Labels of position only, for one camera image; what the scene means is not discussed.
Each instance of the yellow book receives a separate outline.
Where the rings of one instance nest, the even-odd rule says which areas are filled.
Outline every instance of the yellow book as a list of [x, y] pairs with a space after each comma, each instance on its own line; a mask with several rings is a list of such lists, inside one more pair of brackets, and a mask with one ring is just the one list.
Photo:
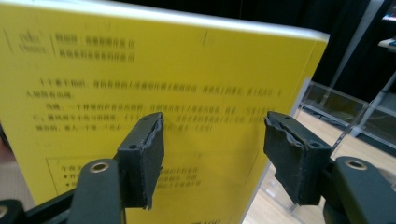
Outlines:
[[263, 117], [291, 111], [328, 40], [102, 1], [0, 1], [0, 27], [0, 120], [37, 204], [163, 112], [163, 170], [134, 223], [240, 223], [268, 162]]

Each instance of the book cover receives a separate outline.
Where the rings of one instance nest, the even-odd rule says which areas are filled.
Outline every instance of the book cover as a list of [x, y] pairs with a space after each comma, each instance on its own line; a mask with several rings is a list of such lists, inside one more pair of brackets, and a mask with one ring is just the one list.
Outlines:
[[239, 223], [328, 37], [108, 2], [0, 1], [0, 120], [37, 204], [163, 112], [165, 157], [139, 223]]

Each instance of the metal screw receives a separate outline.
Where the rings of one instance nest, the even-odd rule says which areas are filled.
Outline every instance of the metal screw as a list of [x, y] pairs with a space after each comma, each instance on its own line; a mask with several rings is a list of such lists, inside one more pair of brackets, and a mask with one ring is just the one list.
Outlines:
[[366, 164], [361, 161], [349, 160], [346, 161], [346, 165], [355, 170], [367, 170]]
[[110, 165], [107, 162], [98, 162], [90, 167], [90, 171], [92, 173], [101, 173], [107, 168], [110, 167]]
[[7, 212], [8, 212], [8, 208], [3, 205], [0, 205], [0, 218], [5, 216]]

